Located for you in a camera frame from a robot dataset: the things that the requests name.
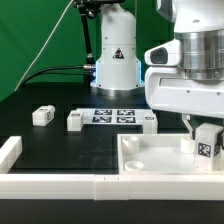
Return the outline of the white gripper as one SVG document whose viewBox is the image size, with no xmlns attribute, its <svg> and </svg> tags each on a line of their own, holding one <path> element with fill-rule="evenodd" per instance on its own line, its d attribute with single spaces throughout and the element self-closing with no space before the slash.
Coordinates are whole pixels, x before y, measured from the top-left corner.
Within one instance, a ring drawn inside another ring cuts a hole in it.
<svg viewBox="0 0 224 224">
<path fill-rule="evenodd" d="M 190 139 L 191 115 L 224 118 L 224 77 L 194 80 L 178 67 L 180 42 L 172 40 L 144 54 L 149 68 L 145 73 L 145 97 L 151 109 L 181 113 Z"/>
</svg>

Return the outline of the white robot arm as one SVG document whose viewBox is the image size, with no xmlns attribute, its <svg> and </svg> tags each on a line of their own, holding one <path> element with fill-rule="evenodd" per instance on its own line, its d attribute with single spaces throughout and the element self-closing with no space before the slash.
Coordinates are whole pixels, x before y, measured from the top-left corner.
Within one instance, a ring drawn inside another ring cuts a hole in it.
<svg viewBox="0 0 224 224">
<path fill-rule="evenodd" d="M 224 120 L 224 0 L 156 0 L 173 35 L 153 25 L 157 45 L 145 52 L 144 78 L 135 18 L 114 1 L 102 1 L 100 10 L 102 51 L 92 88 L 115 94 L 143 87 L 154 110 Z"/>
</svg>

